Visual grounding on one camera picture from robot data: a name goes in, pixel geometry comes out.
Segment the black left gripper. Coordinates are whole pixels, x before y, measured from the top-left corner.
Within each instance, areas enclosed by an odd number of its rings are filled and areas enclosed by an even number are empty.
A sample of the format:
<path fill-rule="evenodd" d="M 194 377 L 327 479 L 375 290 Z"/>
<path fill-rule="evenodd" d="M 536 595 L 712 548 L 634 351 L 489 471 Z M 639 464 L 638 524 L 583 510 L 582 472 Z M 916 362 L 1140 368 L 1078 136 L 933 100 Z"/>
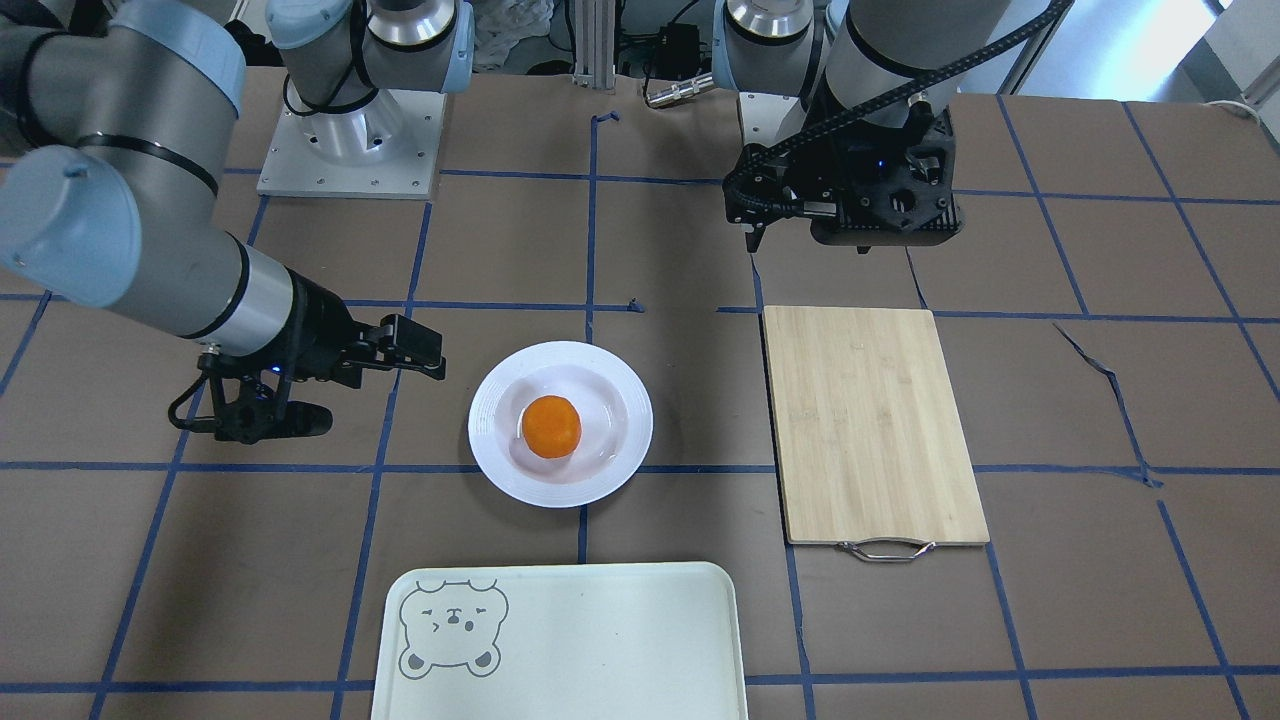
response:
<path fill-rule="evenodd" d="M 746 145 L 722 181 L 726 220 L 758 251 L 776 222 L 804 218 L 829 246 L 940 245 L 960 232 L 952 192 L 956 138 L 948 111 L 916 105 L 899 128 L 859 120 L 800 150 L 800 179 L 786 156 Z"/>

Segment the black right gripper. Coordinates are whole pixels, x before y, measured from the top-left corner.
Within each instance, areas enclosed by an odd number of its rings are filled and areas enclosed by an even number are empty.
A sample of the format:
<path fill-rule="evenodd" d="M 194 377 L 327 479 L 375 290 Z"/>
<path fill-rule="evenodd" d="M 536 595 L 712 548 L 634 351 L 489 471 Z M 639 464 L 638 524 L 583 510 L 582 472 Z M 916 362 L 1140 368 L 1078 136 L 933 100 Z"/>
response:
<path fill-rule="evenodd" d="M 297 272 L 289 272 L 293 307 L 285 325 L 270 343 L 270 366 L 288 370 L 292 380 L 330 380 L 361 386 L 362 370 L 346 364 L 344 352 L 370 359 L 364 341 L 372 325 L 355 320 L 346 304 Z M 390 314 L 375 328 L 375 366 L 419 372 L 445 379 L 442 333 L 401 315 Z M 218 441 L 256 445 L 264 439 L 324 436 L 332 429 L 328 407 L 294 400 L 280 401 L 266 386 L 241 386 L 230 402 L 216 393 L 205 432 Z"/>

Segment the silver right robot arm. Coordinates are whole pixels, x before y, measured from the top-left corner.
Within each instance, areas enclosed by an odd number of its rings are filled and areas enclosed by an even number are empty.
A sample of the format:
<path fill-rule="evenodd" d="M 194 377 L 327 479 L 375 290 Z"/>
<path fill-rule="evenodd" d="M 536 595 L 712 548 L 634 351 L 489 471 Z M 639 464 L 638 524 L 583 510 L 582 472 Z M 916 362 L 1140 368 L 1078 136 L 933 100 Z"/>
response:
<path fill-rule="evenodd" d="M 797 100 L 799 124 L 773 143 L 748 142 L 722 181 L 724 215 L 755 252 L 776 222 L 805 219 L 823 245 L 940 245 L 963 228 L 954 200 L 956 141 L 948 102 L 968 70 L 1052 26 L 1051 1 L 995 38 L 1005 1 L 718 1 L 712 81 Z M 358 388 L 366 370 L 445 375 L 442 336 L 401 314 L 355 320 L 315 283 L 288 277 L 285 320 L 256 351 L 225 342 L 166 410 L 178 429 L 219 441 L 326 433 L 332 413 L 291 388 L 332 380 Z"/>

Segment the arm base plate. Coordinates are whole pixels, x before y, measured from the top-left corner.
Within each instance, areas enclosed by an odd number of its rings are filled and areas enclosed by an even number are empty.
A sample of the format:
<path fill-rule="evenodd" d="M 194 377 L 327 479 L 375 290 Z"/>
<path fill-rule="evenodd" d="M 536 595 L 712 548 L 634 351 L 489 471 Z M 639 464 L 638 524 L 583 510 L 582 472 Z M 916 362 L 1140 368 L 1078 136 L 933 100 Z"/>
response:
<path fill-rule="evenodd" d="M 806 126 L 810 110 L 820 104 L 808 105 L 800 97 L 774 94 L 739 94 L 739 120 L 742 146 L 758 143 L 765 147 L 796 135 Z"/>
<path fill-rule="evenodd" d="M 282 110 L 257 182 L 273 197 L 429 200 L 448 97 L 383 90 L 347 114 Z"/>

